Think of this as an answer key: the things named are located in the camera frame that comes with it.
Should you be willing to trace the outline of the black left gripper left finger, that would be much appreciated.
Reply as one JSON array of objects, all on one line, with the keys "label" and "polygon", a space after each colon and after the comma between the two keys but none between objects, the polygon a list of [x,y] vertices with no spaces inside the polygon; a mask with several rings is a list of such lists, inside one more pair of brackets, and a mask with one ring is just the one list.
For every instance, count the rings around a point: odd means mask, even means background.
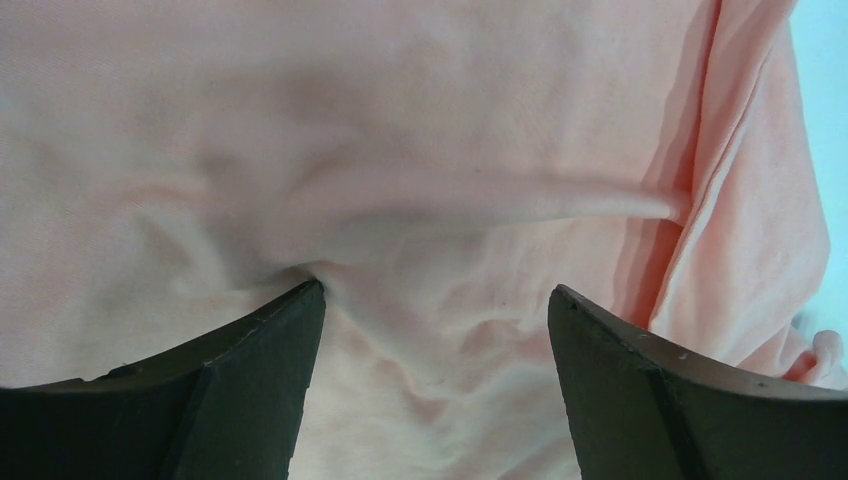
[{"label": "black left gripper left finger", "polygon": [[324,314],[308,281],[97,379],[3,389],[2,477],[286,478]]}]

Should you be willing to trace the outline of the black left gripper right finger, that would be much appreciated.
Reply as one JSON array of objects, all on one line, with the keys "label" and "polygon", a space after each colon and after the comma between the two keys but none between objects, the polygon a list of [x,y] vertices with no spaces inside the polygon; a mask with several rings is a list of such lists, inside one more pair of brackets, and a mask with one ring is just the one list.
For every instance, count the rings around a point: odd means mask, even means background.
[{"label": "black left gripper right finger", "polygon": [[548,328],[586,479],[843,479],[845,393],[731,367],[574,290]]}]

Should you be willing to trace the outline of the pink t shirt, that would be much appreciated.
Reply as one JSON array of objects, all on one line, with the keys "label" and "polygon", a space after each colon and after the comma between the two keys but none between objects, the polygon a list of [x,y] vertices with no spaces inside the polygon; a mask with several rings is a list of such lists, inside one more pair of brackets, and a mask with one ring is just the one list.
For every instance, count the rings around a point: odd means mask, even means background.
[{"label": "pink t shirt", "polygon": [[297,479],[574,479],[568,285],[843,390],[791,1],[5,1],[1,383],[92,378],[301,280]]}]

